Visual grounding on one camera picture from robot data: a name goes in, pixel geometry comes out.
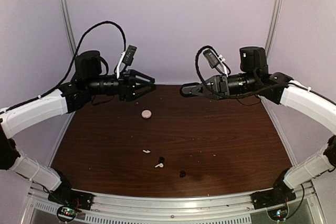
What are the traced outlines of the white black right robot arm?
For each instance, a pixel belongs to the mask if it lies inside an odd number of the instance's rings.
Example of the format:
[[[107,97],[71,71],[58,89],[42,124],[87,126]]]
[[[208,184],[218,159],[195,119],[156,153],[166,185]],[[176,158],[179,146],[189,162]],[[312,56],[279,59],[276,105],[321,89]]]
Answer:
[[[265,49],[243,47],[239,50],[239,74],[231,74],[229,66],[212,46],[203,46],[195,56],[195,69],[200,83],[188,93],[214,100],[240,100],[263,97],[277,105],[294,109],[327,128],[333,135],[327,144],[301,164],[288,169],[269,192],[272,203],[279,204],[289,190],[335,170],[335,102],[302,86],[294,78],[268,72]]]

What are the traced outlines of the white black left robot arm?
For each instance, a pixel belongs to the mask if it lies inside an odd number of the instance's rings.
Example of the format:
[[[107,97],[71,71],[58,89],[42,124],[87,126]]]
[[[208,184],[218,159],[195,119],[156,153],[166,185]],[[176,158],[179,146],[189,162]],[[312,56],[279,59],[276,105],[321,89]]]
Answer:
[[[75,192],[66,186],[60,172],[42,166],[20,152],[13,137],[19,132],[47,119],[82,109],[98,95],[115,96],[121,101],[134,101],[155,90],[155,79],[130,69],[115,74],[102,74],[107,62],[97,50],[81,53],[75,58],[75,74],[70,82],[59,84],[47,95],[26,103],[1,109],[1,169],[19,175],[54,191],[64,205],[71,205]]]

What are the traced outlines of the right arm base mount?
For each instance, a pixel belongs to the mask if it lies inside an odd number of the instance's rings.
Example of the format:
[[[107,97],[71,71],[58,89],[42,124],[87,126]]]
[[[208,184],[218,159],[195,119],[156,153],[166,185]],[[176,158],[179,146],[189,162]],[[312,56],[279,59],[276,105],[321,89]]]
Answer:
[[[255,210],[266,209],[272,221],[285,221],[289,217],[289,202],[296,199],[293,191],[283,193],[281,190],[269,189],[251,194]]]

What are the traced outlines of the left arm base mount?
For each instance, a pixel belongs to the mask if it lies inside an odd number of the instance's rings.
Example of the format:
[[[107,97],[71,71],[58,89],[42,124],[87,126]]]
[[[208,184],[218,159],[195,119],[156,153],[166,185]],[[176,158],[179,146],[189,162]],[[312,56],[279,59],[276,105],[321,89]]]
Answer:
[[[85,211],[91,209],[93,194],[77,190],[71,190],[67,196],[49,192],[48,200],[59,204],[56,210],[56,217],[59,221],[68,223],[85,218]]]

